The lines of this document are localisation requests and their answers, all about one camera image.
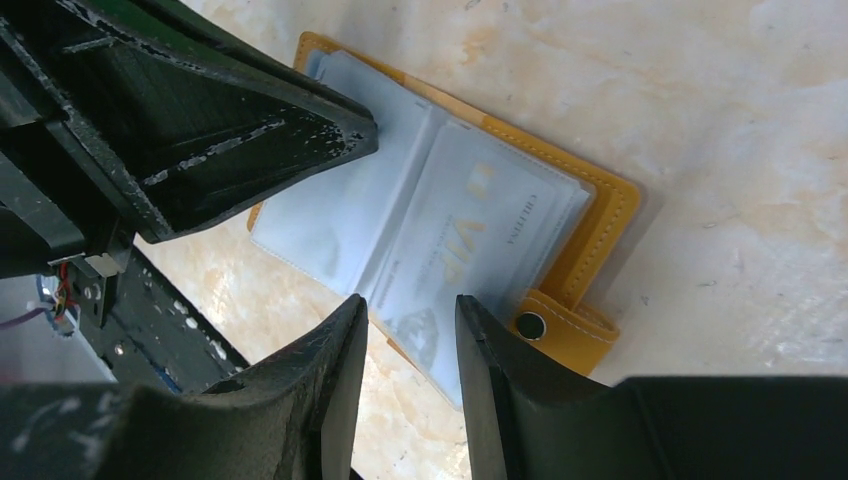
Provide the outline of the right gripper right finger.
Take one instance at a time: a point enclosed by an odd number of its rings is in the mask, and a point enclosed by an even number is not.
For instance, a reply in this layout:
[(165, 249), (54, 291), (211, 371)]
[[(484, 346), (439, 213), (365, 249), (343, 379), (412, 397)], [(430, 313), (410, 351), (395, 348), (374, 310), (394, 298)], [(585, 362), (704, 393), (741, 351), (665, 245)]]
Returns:
[(843, 479), (847, 381), (637, 376), (606, 386), (456, 301), (476, 479)]

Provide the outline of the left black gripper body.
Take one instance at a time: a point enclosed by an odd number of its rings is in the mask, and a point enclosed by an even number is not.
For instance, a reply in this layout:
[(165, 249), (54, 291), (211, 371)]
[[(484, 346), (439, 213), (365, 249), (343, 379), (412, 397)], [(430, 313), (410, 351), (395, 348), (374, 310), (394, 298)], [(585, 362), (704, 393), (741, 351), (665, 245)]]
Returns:
[(69, 262), (90, 277), (126, 271), (133, 233), (83, 170), (67, 116), (1, 46), (1, 275)]

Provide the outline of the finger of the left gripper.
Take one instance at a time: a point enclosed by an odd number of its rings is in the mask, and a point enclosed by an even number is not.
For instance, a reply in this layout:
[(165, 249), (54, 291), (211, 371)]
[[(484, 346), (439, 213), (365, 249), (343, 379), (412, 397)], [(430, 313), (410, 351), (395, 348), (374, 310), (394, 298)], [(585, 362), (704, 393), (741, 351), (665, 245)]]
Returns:
[(7, 44), (66, 114), (83, 170), (150, 243), (208, 229), (373, 153), (377, 126), (133, 1), (5, 1)]
[(234, 60), (315, 94), (337, 106), (345, 98), (317, 81), (284, 65), (207, 20), (181, 1), (134, 0), (133, 4), (179, 33)]

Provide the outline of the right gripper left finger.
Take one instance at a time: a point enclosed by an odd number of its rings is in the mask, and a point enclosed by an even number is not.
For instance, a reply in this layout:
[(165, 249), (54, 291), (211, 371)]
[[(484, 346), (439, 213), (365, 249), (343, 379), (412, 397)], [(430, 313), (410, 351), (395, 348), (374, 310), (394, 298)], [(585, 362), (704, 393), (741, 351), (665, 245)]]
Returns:
[(353, 479), (368, 335), (352, 295), (196, 394), (119, 383), (5, 385), (5, 479)]

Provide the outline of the white VIP card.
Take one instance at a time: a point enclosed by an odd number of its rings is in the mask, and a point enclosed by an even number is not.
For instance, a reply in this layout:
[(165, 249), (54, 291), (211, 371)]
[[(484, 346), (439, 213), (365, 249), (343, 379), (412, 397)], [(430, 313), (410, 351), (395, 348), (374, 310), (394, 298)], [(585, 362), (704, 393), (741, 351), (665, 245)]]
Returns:
[(388, 336), (460, 408), (455, 302), (499, 318), (571, 236), (592, 187), (468, 124), (442, 124), (375, 285)]

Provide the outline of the tan leather card holder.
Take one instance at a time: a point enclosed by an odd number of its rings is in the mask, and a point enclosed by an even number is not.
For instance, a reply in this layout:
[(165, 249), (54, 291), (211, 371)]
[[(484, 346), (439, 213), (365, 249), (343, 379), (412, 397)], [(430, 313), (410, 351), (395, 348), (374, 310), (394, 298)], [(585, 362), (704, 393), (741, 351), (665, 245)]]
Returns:
[[(539, 329), (529, 342), (564, 366), (589, 374), (619, 332), (583, 297), (638, 209), (638, 188), (326, 36), (302, 34), (295, 67), (365, 106), (376, 122), (379, 146), (257, 206), (249, 222), (253, 242), (337, 294), (363, 296), (377, 314), (375, 285), (436, 132), (449, 120), (468, 124), (594, 190), (571, 236), (540, 281), (520, 296), (516, 310), (499, 318), (487, 308), (508, 326), (520, 316), (531, 316)], [(377, 317), (379, 328), (405, 355)]]

